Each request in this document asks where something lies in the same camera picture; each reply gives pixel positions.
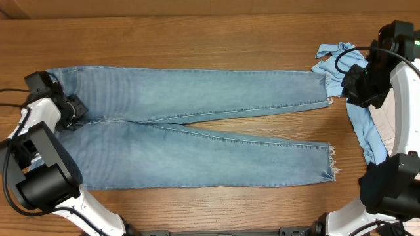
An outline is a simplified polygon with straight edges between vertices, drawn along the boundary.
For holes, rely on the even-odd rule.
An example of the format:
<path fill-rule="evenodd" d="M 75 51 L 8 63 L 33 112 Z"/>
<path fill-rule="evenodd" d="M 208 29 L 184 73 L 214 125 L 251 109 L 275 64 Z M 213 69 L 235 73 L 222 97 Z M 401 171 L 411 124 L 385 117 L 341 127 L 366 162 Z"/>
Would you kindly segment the light blue denim jeans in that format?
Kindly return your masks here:
<path fill-rule="evenodd" d="M 57 137 L 89 189 L 286 187 L 335 178 L 328 143 L 191 127 L 324 108 L 323 74 L 77 66 L 50 75 L 87 107 L 75 129 Z"/>

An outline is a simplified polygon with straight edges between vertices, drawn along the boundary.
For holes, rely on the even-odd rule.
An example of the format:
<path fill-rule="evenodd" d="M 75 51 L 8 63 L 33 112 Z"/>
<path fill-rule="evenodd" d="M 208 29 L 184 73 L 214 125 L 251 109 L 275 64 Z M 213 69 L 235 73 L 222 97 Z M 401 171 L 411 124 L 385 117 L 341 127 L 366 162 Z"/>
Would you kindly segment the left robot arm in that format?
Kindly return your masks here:
<path fill-rule="evenodd" d="M 37 71 L 24 80 L 28 97 L 20 106 L 21 119 L 1 142 L 8 204 L 24 216 L 59 215 L 86 235 L 138 235 L 85 189 L 79 167 L 54 135 L 73 127 L 87 108 L 76 95 L 65 96 L 52 73 Z"/>

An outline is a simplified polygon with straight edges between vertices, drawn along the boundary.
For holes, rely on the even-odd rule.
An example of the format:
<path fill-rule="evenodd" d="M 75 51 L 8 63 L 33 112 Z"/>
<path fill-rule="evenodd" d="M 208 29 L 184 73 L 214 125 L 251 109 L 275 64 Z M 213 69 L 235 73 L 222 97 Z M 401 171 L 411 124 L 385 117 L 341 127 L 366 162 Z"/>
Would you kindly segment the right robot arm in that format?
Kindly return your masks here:
<path fill-rule="evenodd" d="M 313 71 L 329 96 L 344 96 L 368 164 L 359 196 L 326 213 L 308 235 L 419 234 L 419 32 L 411 22 L 383 26 L 362 55 L 350 44 L 321 45 Z"/>

